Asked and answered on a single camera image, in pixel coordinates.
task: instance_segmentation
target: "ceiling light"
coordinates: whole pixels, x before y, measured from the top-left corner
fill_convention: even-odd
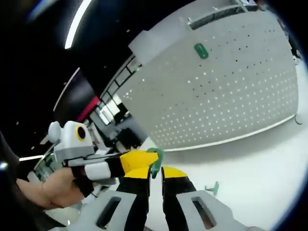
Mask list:
[[[31,22],[35,20],[38,16],[42,15],[52,4],[57,0],[44,0],[39,1],[39,3],[34,7],[32,12],[29,14],[28,20]]]
[[[59,101],[60,101],[62,95],[64,94],[66,88],[68,87],[68,85],[70,84],[70,82],[73,80],[73,78],[76,76],[76,74],[78,73],[79,70],[80,70],[80,67],[77,68],[77,70],[73,73],[73,75],[71,76],[71,78],[68,80],[68,82],[67,82],[67,84],[65,85],[65,87],[63,88],[63,91],[61,92],[59,98],[57,99],[56,104],[55,104],[54,107],[53,107],[53,111],[56,110],[56,107],[57,107],[57,105],[58,105],[58,103],[59,103]]]
[[[40,145],[44,145],[49,141],[49,137],[48,135],[44,137],[44,139],[42,139],[42,141],[39,143]]]
[[[44,157],[44,155],[28,156],[28,157],[19,158],[19,161],[41,159],[41,158],[43,158],[43,157]]]
[[[69,28],[68,34],[67,34],[67,38],[66,38],[66,42],[65,42],[65,49],[69,49],[72,47],[73,44],[73,40],[74,40],[74,36],[75,33],[77,31],[77,28],[79,26],[79,23],[82,19],[83,14],[85,13],[86,9],[88,8],[88,6],[90,5],[90,3],[92,2],[92,0],[83,0],[83,2],[81,3],[81,5],[79,6],[75,17],[73,19],[73,22],[71,24],[71,27]]]
[[[6,162],[0,162],[0,170],[5,170],[8,166],[8,163]]]

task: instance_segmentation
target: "black ceiling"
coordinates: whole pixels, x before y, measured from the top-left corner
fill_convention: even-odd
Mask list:
[[[53,121],[52,109],[64,83],[78,67],[99,95],[131,55],[128,44],[142,30],[191,1],[93,0],[70,50],[64,44],[81,0],[55,1],[31,23],[18,17],[27,15],[37,1],[8,2],[15,3],[11,9],[19,10],[7,11],[1,24],[5,39],[0,44],[0,129],[13,151],[32,156],[48,149],[39,143]]]

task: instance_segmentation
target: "cable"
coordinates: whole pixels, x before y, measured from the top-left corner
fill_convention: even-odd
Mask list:
[[[98,198],[98,196],[97,196],[97,195],[95,195],[95,194],[93,194],[92,192],[91,192],[91,194],[92,194],[93,196],[95,196],[95,198]]]
[[[302,125],[303,123],[298,123],[298,121],[296,120],[297,115],[294,116],[294,120],[298,125]]]

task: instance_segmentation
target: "pegboard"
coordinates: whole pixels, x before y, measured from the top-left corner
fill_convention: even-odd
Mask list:
[[[197,43],[207,59],[194,50]],[[229,16],[192,31],[143,66],[118,95],[166,151],[253,135],[291,118],[298,107],[291,48],[267,12]]]

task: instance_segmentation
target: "human hand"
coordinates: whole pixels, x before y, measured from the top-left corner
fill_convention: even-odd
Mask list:
[[[84,199],[80,189],[74,184],[72,169],[63,167],[52,173],[41,185],[41,191],[49,201],[49,209],[68,207]]]

